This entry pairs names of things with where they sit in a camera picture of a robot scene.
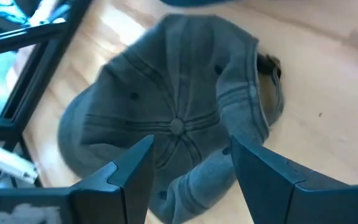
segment gray baseball cap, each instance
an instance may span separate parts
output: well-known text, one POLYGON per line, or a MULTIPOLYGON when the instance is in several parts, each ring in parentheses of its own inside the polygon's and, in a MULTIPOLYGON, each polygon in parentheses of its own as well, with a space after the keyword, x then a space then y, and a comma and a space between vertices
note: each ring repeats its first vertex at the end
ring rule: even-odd
POLYGON ((203 213, 236 179, 230 135, 263 144, 282 113, 279 69, 258 70, 259 57, 258 40, 224 19, 166 16, 70 103, 65 162, 86 177, 153 134, 151 211, 164 223, 203 213))

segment wooden floor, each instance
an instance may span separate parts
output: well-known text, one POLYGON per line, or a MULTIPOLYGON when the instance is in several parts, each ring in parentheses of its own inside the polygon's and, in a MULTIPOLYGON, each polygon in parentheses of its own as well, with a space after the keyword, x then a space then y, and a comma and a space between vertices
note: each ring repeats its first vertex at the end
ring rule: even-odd
MULTIPOLYGON (((283 66, 285 111, 265 146, 326 175, 358 184, 358 1, 236 1, 184 11, 157 0, 94 1, 25 131, 46 187, 79 181, 60 158, 57 126, 102 64, 168 12, 213 13, 260 39, 283 66)), ((159 223, 149 213, 147 223, 159 223)), ((236 184, 190 223, 252 223, 236 184)))

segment white label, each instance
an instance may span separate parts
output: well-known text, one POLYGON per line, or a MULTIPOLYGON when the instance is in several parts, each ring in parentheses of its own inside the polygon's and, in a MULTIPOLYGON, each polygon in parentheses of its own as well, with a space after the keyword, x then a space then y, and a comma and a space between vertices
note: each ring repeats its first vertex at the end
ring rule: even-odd
POLYGON ((58 207, 17 205, 12 213, 0 212, 0 224, 62 224, 58 207))

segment cap button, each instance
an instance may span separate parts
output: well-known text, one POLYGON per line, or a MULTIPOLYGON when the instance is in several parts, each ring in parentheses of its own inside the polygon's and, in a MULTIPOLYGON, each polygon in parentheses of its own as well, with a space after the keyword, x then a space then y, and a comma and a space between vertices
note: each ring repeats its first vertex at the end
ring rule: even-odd
POLYGON ((181 119, 175 118, 171 121, 170 129, 174 135, 179 136, 185 131, 185 125, 181 119))

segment black metal frame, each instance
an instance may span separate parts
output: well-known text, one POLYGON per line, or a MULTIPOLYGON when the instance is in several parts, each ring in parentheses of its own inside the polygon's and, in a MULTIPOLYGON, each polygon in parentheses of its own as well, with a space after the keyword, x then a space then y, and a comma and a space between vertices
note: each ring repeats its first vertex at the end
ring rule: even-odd
MULTIPOLYGON (((65 2, 61 0, 57 6, 62 6, 65 2)), ((70 1, 66 22, 41 24, 38 27, 25 27, 0 34, 0 53, 38 43, 1 114, 0 141, 5 141, 5 150, 13 151, 22 139, 23 130, 91 2, 92 0, 70 1)))

